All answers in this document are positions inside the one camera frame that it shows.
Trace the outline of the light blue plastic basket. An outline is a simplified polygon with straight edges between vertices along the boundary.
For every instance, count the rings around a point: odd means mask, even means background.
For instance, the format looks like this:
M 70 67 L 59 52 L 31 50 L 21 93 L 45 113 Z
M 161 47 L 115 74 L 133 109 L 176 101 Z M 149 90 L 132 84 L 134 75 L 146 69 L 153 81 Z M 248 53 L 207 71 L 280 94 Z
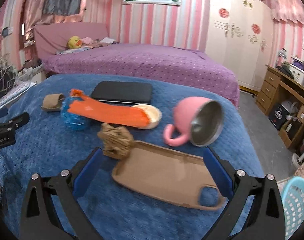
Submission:
M 304 178 L 292 177 L 282 191 L 285 217 L 285 239 L 298 230 L 304 221 Z

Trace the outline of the blue crumpled plastic bag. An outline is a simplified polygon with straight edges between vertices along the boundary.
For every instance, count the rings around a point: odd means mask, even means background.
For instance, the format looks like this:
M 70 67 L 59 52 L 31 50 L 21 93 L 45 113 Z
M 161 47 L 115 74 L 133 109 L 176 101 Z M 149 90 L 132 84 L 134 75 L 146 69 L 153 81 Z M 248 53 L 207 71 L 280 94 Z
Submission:
M 70 104 L 75 101 L 81 101 L 80 98 L 77 97 L 67 97 L 63 100 L 60 116 L 63 121 L 63 123 L 70 129 L 74 131 L 83 131 L 91 125 L 91 120 L 77 114 L 73 114 L 68 112 L 68 109 L 70 108 Z

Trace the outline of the orange plastic wrapper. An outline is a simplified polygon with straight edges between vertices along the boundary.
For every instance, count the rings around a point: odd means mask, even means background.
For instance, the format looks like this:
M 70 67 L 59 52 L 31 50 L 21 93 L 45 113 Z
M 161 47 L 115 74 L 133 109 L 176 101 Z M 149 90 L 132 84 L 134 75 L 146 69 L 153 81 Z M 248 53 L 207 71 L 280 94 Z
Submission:
M 69 104 L 68 113 L 84 116 L 107 124 L 144 128 L 150 119 L 144 110 L 136 107 L 115 106 L 102 103 L 85 95 L 82 90 L 72 89 L 70 96 L 79 98 Z

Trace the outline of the tan phone case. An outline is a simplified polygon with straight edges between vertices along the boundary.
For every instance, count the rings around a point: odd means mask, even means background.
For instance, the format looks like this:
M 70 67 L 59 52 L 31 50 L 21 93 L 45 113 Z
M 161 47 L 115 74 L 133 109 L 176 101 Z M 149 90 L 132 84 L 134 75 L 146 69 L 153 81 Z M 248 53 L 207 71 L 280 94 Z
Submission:
M 218 190 L 202 157 L 143 141 L 135 141 L 127 158 L 119 161 L 112 178 L 120 185 L 181 207 L 217 210 L 225 198 L 217 194 L 211 206 L 200 204 L 204 188 Z

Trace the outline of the black shopping bag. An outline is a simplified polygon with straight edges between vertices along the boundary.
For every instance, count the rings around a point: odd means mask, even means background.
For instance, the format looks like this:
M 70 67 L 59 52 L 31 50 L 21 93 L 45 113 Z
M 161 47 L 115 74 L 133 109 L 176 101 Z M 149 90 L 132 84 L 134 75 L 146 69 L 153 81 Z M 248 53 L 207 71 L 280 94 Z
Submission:
M 269 121 L 279 131 L 287 121 L 289 112 L 279 103 L 275 104 L 269 113 Z

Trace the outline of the purple dotted bed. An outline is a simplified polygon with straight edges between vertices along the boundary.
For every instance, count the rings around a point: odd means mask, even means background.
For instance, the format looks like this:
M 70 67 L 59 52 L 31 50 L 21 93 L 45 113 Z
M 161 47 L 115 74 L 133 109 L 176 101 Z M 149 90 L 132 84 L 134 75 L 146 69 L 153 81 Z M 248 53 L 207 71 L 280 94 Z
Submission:
M 47 72 L 141 77 L 207 90 L 239 105 L 239 85 L 234 73 L 198 50 L 114 43 L 86 51 L 64 52 L 73 36 L 106 38 L 108 32 L 102 23 L 36 25 L 33 35 L 37 56 Z

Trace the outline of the yellow duck plush toy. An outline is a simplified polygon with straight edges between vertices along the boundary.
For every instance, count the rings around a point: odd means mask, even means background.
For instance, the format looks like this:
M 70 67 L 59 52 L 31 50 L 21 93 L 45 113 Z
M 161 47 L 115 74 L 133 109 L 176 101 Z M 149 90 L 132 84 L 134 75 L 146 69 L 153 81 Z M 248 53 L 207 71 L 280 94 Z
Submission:
M 67 42 L 68 49 L 78 49 L 83 45 L 83 41 L 79 36 L 72 36 Z

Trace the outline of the pink steel-lined mug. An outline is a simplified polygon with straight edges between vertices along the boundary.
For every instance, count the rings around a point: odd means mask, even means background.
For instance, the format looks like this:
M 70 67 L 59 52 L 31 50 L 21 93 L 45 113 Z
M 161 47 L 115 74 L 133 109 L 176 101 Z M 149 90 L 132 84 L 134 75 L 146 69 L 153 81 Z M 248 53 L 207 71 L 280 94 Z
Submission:
M 215 142 L 224 127 L 224 110 L 216 100 L 191 96 L 173 108 L 173 123 L 163 131 L 165 144 L 179 147 L 187 142 L 204 147 Z

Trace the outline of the black phone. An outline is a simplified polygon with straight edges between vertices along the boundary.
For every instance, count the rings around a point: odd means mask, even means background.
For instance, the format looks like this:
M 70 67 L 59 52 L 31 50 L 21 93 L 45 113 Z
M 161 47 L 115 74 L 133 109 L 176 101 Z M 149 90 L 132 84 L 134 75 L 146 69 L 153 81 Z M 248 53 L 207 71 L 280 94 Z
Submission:
M 151 101 L 153 87 L 145 82 L 102 81 L 91 98 L 102 102 L 140 104 Z

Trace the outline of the wooden desk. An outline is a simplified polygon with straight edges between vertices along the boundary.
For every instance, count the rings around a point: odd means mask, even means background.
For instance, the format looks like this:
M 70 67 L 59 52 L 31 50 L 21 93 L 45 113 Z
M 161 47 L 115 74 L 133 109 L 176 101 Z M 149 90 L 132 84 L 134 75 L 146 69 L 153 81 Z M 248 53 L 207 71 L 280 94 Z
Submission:
M 294 79 L 268 66 L 256 105 L 269 117 L 277 103 L 289 112 L 278 134 L 286 148 L 295 148 L 304 134 L 304 88 Z

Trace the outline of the white storage box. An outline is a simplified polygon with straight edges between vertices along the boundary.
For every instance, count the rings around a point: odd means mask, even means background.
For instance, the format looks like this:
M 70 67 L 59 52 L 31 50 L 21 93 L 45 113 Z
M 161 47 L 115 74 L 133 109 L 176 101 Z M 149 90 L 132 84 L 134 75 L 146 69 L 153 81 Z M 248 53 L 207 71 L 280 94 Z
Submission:
M 294 77 L 294 80 L 300 85 L 304 85 L 304 71 L 293 64 L 289 64 L 289 69 Z

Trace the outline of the small cream bowl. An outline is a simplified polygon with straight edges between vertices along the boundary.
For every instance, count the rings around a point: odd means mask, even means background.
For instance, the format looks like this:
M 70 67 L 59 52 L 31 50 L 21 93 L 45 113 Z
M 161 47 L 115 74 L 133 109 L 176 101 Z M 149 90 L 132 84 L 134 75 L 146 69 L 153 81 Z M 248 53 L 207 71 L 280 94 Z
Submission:
M 140 129 L 153 129 L 159 125 L 162 119 L 162 112 L 157 107 L 147 104 L 134 105 L 133 107 L 143 110 L 150 120 L 147 126 L 140 127 Z

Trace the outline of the desk lamp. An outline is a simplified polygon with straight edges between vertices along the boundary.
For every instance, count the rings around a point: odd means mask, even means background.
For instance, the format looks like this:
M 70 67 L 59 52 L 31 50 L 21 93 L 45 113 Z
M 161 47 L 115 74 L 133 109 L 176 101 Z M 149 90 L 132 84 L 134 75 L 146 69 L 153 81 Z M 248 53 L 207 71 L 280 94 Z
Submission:
M 277 54 L 277 66 L 281 66 L 282 62 L 287 59 L 287 50 L 282 48 Z

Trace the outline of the white wardrobe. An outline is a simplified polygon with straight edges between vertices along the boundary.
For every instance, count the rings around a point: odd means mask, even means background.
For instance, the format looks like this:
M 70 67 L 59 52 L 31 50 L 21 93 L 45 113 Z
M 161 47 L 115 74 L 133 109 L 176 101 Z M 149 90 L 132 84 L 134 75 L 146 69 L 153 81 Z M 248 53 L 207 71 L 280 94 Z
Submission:
M 271 10 L 260 0 L 210 0 L 206 54 L 259 91 L 272 50 Z

